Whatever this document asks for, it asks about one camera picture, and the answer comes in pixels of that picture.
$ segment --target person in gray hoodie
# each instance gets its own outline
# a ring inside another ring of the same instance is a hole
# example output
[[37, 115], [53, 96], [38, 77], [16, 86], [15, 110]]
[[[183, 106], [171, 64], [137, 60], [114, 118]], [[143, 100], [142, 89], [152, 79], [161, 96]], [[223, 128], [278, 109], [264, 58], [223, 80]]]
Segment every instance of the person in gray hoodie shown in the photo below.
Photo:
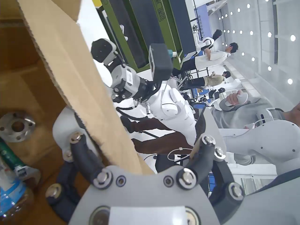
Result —
[[[211, 109], [211, 113], [218, 128], [236, 128], [244, 129], [250, 124], [255, 123], [258, 118], [256, 116], [258, 109], [270, 108], [272, 105], [263, 97], [250, 97], [244, 104], [239, 104], [237, 95], [241, 91], [230, 94], [223, 99], [219, 106], [222, 110], [215, 108]], [[225, 102], [228, 101], [231, 106], [227, 106]], [[273, 118], [288, 120], [297, 126], [300, 126], [300, 103], [295, 106], [291, 111], [284, 112], [281, 109], [270, 110]], [[145, 130], [169, 130], [158, 119], [152, 118], [140, 122], [130, 121], [127, 117], [121, 116], [121, 121], [129, 133], [145, 131]], [[173, 132], [166, 134], [162, 137], [139, 141], [135, 138], [132, 139], [137, 152], [145, 154], [168, 154], [174, 149], [179, 147], [192, 149], [193, 147], [186, 142], [184, 135], [180, 132]], [[188, 154], [189, 150], [175, 151], [174, 154]], [[255, 156], [235, 154], [235, 161], [241, 165], [249, 165], [256, 162]]]
[[[240, 93], [241, 91], [238, 91], [223, 99], [219, 104], [221, 111], [212, 108], [211, 112], [218, 128], [250, 128], [249, 125], [258, 120], [256, 116], [258, 109], [272, 107], [270, 102], [263, 97], [250, 97], [244, 104], [239, 104], [237, 95]], [[300, 126], [300, 103], [288, 112], [284, 112], [281, 109], [270, 109], [269, 111], [274, 119], [288, 120]], [[256, 157], [250, 155], [234, 154], [234, 159], [241, 165], [249, 165], [256, 162]]]

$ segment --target white cable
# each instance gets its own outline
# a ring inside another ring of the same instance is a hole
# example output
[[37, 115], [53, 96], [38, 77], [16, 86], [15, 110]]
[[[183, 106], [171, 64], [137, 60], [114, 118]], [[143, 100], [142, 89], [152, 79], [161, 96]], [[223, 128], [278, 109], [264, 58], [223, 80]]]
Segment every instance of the white cable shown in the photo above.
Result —
[[255, 129], [255, 125], [256, 125], [258, 122], [263, 121], [263, 120], [267, 120], [267, 119], [269, 119], [269, 120], [271, 120], [271, 121], [272, 121], [272, 120], [280, 120], [280, 119], [274, 119], [274, 118], [273, 118], [273, 119], [271, 119], [271, 118], [260, 119], [260, 120], [257, 120], [257, 121], [254, 123], [254, 128], [251, 128], [251, 129], [247, 130], [245, 133], [243, 133], [243, 134], [241, 134], [241, 135], [236, 136], [236, 135], [234, 134], [233, 136], [223, 136], [223, 137], [234, 137], [234, 138], [236, 138], [236, 137], [239, 137], [239, 136], [243, 136], [244, 134], [248, 133], [249, 131]]
[[[177, 160], [170, 159], [170, 158], [169, 158], [169, 155], [170, 155], [172, 152], [176, 151], [176, 150], [184, 150], [184, 149], [188, 149], [188, 148], [182, 148], [182, 147], [180, 147], [180, 148], [178, 148], [178, 149], [173, 149], [173, 150], [172, 150], [170, 153], [168, 153], [168, 155], [167, 155], [168, 160], [169, 160], [169, 161], [177, 161]], [[180, 160], [183, 160], [183, 159], [185, 159], [185, 158], [188, 158], [189, 156], [190, 156], [190, 155], [188, 154], [187, 156], [181, 158]]]

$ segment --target plastic bottle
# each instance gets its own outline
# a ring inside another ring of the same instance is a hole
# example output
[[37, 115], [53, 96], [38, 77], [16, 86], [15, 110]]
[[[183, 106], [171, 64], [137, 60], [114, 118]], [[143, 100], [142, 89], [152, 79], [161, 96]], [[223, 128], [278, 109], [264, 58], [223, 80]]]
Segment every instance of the plastic bottle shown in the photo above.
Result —
[[0, 158], [0, 221], [18, 224], [32, 204], [32, 191]]

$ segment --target white sticker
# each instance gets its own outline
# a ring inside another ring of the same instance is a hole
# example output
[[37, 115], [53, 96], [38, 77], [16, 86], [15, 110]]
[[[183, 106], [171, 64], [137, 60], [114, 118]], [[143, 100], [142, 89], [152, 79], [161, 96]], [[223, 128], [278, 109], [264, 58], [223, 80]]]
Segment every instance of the white sticker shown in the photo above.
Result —
[[128, 70], [126, 70], [126, 81], [133, 85], [133, 74]]

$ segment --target cardboard box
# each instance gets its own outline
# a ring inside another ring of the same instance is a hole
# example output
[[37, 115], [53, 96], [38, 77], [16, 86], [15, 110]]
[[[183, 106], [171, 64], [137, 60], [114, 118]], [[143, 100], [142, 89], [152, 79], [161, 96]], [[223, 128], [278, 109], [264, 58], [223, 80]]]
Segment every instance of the cardboard box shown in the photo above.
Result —
[[0, 0], [0, 116], [23, 110], [31, 137], [9, 143], [48, 178], [63, 163], [52, 126], [69, 105], [110, 164], [136, 174], [152, 170], [138, 157], [76, 24], [81, 0]]

